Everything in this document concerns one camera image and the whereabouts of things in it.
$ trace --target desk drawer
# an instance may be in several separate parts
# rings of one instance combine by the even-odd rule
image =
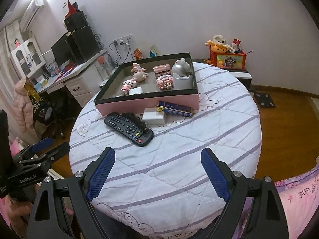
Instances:
[[[93,94],[89,92],[89,93],[75,96],[74,98],[78,101],[78,103],[83,108],[89,102],[89,100],[93,98]]]
[[[71,79],[65,82],[65,86],[68,88],[68,90],[74,97],[90,92],[89,88],[87,87],[82,78]]]

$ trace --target metal screw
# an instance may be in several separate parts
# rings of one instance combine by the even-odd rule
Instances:
[[[234,174],[236,177],[242,176],[242,173],[241,173],[240,171],[234,171],[233,174]]]
[[[271,181],[272,181],[272,178],[270,178],[269,176],[266,176],[266,177],[265,177],[265,181],[266,181],[266,182],[271,182]]]
[[[78,171],[78,172],[76,172],[75,174],[74,174],[74,176],[76,177],[76,178],[80,178],[80,177],[82,177],[84,175],[84,172],[82,172],[82,171]]]
[[[47,176],[44,178],[44,182],[50,182],[52,180],[51,176]]]

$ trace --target tv remote control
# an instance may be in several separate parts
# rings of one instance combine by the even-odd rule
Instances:
[[[139,124],[132,122],[132,120],[122,116],[117,112],[108,114],[104,123],[128,139],[133,141],[139,147],[144,147],[152,140],[154,133],[151,129],[146,128],[144,131],[139,129]]]

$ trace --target white tablecloth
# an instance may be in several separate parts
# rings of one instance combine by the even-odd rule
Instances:
[[[207,227],[224,207],[200,162],[210,147],[232,170],[252,177],[261,151],[258,108],[228,71],[194,63],[200,111],[192,118],[169,115],[154,138],[138,147],[107,127],[93,99],[83,108],[70,139],[73,173],[84,170],[106,147],[116,161],[92,204],[152,238],[183,238]]]

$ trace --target power outlet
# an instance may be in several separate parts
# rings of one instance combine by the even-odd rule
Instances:
[[[128,36],[113,40],[113,42],[115,42],[115,41],[118,44],[118,49],[119,48],[126,49],[126,48],[128,48],[128,46],[125,45],[125,43],[130,43],[131,49],[133,50],[132,46],[134,46],[134,44],[135,44],[133,35],[128,35]]]

